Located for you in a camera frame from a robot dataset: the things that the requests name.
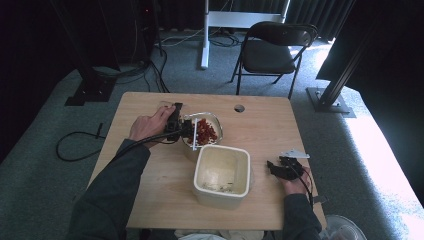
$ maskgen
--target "dark sleeve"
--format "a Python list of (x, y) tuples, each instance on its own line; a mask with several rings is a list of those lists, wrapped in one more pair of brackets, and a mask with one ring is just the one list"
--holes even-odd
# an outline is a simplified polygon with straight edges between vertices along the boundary
[(321, 229), (306, 195), (291, 194), (284, 198), (284, 240), (320, 240)]
[(149, 157), (142, 145), (106, 166), (75, 204), (66, 239), (122, 239)]

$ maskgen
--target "person's hand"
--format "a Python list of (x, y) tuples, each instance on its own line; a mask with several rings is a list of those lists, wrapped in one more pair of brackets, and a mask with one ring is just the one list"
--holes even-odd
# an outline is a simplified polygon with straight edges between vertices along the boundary
[[(311, 169), (308, 168), (308, 167), (303, 167), (303, 169), (308, 174), (311, 172)], [(301, 178), (306, 183), (306, 186), (309, 187), (311, 185), (311, 183), (309, 182), (309, 178), (308, 178), (309, 176), (306, 173), (304, 172)], [(277, 177), (277, 178), (283, 184), (286, 196), (290, 195), (290, 194), (296, 194), (296, 193), (306, 194), (306, 192), (307, 192), (306, 188), (298, 178), (296, 178), (295, 180), (292, 180), (292, 181), (284, 180), (284, 179), (279, 178), (279, 177)]]
[[(158, 111), (152, 117), (139, 116), (131, 127), (130, 136), (128, 137), (128, 139), (139, 141), (141, 139), (163, 133), (166, 122), (168, 121), (169, 116), (171, 116), (174, 110), (175, 106), (163, 106), (159, 108)], [(148, 142), (145, 143), (144, 146), (146, 146), (147, 148), (151, 148), (157, 143), (158, 142)]]

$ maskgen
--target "wooden table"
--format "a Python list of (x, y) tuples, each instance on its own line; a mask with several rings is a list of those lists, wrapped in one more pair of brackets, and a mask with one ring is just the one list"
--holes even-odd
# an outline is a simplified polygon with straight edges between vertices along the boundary
[[(200, 205), (192, 193), (195, 163), (183, 154), (183, 143), (158, 144), (141, 177), (129, 228), (278, 230), (283, 226), (283, 187), (269, 174), (266, 161), (275, 164), (281, 152), (304, 152), (290, 102), (279, 97), (169, 93), (125, 93), (90, 182), (114, 157), (139, 115), (153, 115), (161, 101), (182, 102), (186, 113), (212, 112), (223, 127), (220, 145), (250, 153), (254, 183), (236, 210)], [(234, 107), (243, 105), (244, 112)], [(309, 166), (307, 159), (299, 162)], [(314, 211), (326, 227), (320, 204)]]

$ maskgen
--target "gray carpet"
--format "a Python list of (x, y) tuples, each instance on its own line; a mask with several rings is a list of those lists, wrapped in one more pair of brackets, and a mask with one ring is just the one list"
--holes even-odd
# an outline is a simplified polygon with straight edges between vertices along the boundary
[[(165, 33), (164, 35), (189, 33)], [(224, 38), (216, 41), (228, 41)], [(239, 47), (211, 45), (209, 68), (200, 69), (200, 41), (184, 41), (164, 46), (167, 62), (163, 80), (173, 93), (235, 94), (231, 77)], [(291, 103), (316, 187), (330, 200), (323, 204), (326, 215), (352, 220), (368, 239), (424, 239), (424, 211), (412, 192), (396, 159), (358, 92), (345, 88), (342, 97), (356, 118), (318, 113), (306, 93), (307, 87), (326, 87), (316, 80), (330, 44), (319, 40), (305, 52)], [(155, 49), (152, 60), (161, 68), (165, 57)], [(99, 68), (101, 71), (114, 71)], [(81, 78), (77, 71), (65, 77), (52, 92), (37, 118), (0, 165), (0, 239), (62, 239), (73, 203), (88, 184), (97, 155), (78, 162), (61, 161), (55, 153), (57, 141), (73, 131), (96, 133), (103, 123), (106, 136), (124, 92), (158, 92), (152, 68), (145, 74), (120, 78), (109, 102), (88, 102), (65, 107)], [(241, 95), (288, 95), (291, 75), (278, 84), (272, 79), (245, 78)], [(73, 136), (61, 144), (68, 158), (84, 156), (100, 149), (102, 139)], [(130, 230), (128, 239), (137, 239)]]

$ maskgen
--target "person's arm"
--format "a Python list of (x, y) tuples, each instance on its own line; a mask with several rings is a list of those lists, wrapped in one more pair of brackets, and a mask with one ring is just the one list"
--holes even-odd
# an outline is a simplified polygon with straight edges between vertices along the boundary
[[(284, 185), (284, 240), (320, 240), (321, 223), (312, 211), (306, 197), (306, 188), (299, 179), (287, 181), (279, 178)], [(302, 180), (308, 184), (308, 175), (304, 173)]]
[[(175, 107), (160, 108), (153, 117), (140, 116), (131, 127), (126, 146), (163, 131)], [(140, 185), (140, 176), (150, 156), (149, 142), (135, 147), (108, 164), (74, 206), (66, 239), (123, 239)]]

